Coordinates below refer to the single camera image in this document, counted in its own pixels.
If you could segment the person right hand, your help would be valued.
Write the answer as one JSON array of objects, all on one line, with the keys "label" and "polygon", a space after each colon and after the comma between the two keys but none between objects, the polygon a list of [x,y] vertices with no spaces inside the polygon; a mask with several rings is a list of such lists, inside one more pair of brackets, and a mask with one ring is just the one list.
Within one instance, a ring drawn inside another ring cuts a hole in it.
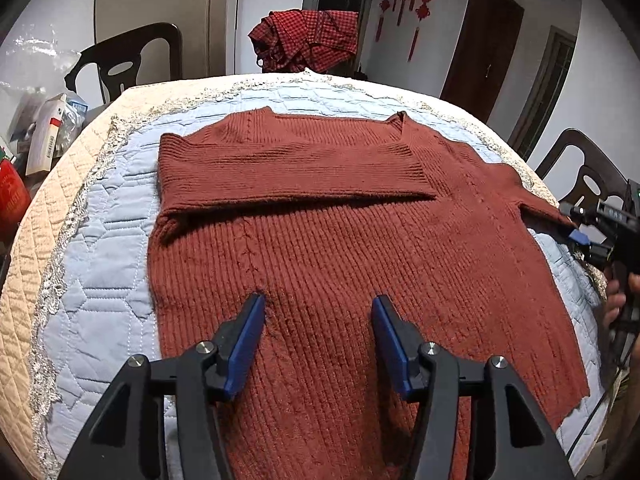
[{"label": "person right hand", "polygon": [[[624,286],[620,284],[619,280],[613,278],[613,274],[610,271],[606,271],[605,276],[608,279],[608,284],[605,289],[606,299],[604,304],[603,325],[605,328],[608,328],[608,326],[615,321],[617,315],[620,314],[620,310],[622,310],[626,302],[626,295],[624,293]],[[627,285],[632,292],[638,294],[640,285],[638,275],[633,273],[629,274]]]}]

